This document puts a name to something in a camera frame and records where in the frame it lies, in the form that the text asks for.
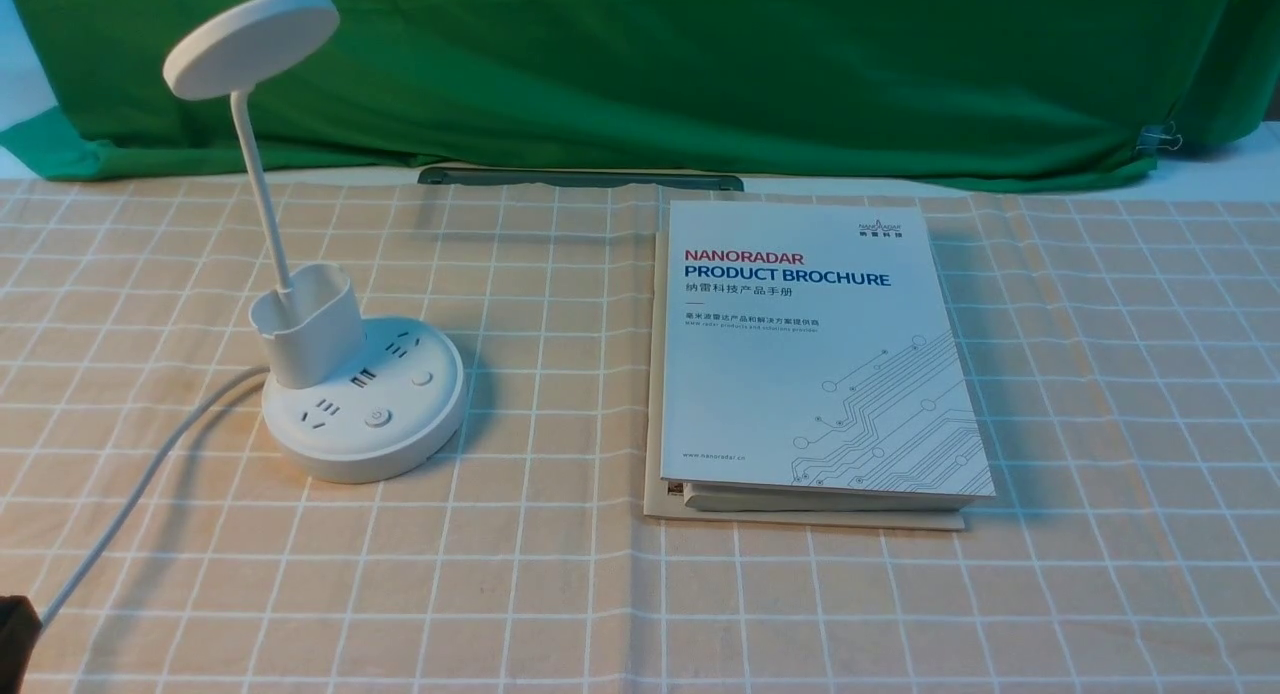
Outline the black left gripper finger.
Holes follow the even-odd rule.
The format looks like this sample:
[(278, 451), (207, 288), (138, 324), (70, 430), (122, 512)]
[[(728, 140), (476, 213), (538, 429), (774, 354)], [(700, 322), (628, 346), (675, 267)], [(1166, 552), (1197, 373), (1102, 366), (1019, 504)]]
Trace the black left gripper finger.
[(1, 597), (1, 693), (19, 693), (44, 624), (28, 597)]

